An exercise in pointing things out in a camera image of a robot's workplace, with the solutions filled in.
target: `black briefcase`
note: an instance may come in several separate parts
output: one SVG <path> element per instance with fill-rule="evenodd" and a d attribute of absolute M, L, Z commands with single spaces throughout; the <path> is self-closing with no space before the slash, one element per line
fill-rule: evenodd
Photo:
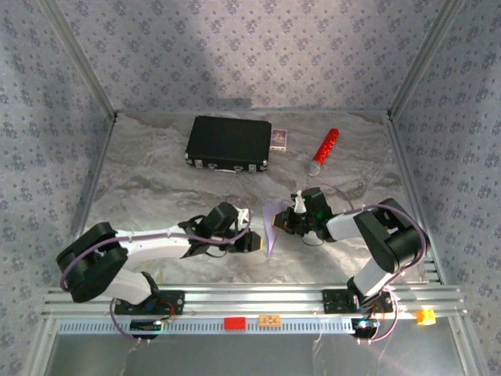
<path fill-rule="evenodd" d="M 198 116 L 186 163 L 196 168 L 263 172 L 268 169 L 272 125 L 267 121 Z"/>

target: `red cylinder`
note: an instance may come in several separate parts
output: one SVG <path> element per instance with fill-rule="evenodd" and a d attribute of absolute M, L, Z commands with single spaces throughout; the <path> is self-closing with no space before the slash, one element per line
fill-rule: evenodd
<path fill-rule="evenodd" d="M 323 162 L 326 161 L 327 155 L 329 155 L 329 152 L 336 143 L 337 137 L 339 137 L 339 131 L 337 129 L 332 128 L 329 130 L 329 133 L 327 133 L 322 145 L 320 145 L 320 148 L 313 157 L 313 161 L 318 162 L 319 165 L 323 165 Z"/>

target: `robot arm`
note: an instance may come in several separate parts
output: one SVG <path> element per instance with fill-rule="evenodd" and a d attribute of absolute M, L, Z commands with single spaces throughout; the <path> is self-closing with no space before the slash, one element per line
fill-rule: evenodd
<path fill-rule="evenodd" d="M 294 206 L 279 213 L 274 226 L 301 237 L 314 231 L 319 239 L 327 242 L 362 237 L 367 243 L 372 258 L 347 283 L 348 299 L 352 300 L 355 310 L 370 305 L 402 268 L 422 257 L 422 239 L 425 248 L 429 247 L 424 231 L 409 221 L 412 219 L 393 199 L 369 210 L 333 214 L 318 187 L 298 191 L 292 198 Z"/>
<path fill-rule="evenodd" d="M 128 232 L 102 222 L 61 252 L 56 262 L 74 302 L 103 295 L 148 311 L 159 300 L 158 287 L 148 273 L 134 273 L 131 268 L 155 259 L 202 255 L 211 245 L 229 253 L 256 251 L 262 246 L 261 237 L 241 230 L 248 214 L 248 209 L 222 202 L 207 216 L 165 230 Z"/>

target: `patterned wallpaper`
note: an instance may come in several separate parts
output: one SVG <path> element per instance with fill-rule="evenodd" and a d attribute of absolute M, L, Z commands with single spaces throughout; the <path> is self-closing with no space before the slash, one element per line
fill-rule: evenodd
<path fill-rule="evenodd" d="M 443 0 L 58 0 L 118 111 L 384 109 Z"/>
<path fill-rule="evenodd" d="M 397 120 L 448 282 L 501 374 L 501 5 L 469 0 Z"/>
<path fill-rule="evenodd" d="M 0 5 L 0 374 L 19 374 L 110 127 L 37 2 Z"/>

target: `yellow object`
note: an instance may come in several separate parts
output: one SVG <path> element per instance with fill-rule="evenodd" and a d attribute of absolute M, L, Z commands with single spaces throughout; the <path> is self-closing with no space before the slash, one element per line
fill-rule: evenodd
<path fill-rule="evenodd" d="M 433 325 L 437 322 L 437 320 L 435 319 L 435 311 L 431 309 L 423 309 L 422 311 L 418 311 L 418 313 L 416 314 L 416 319 L 418 325 Z"/>
<path fill-rule="evenodd" d="M 281 327 L 282 318 L 280 315 L 259 315 L 260 327 Z"/>

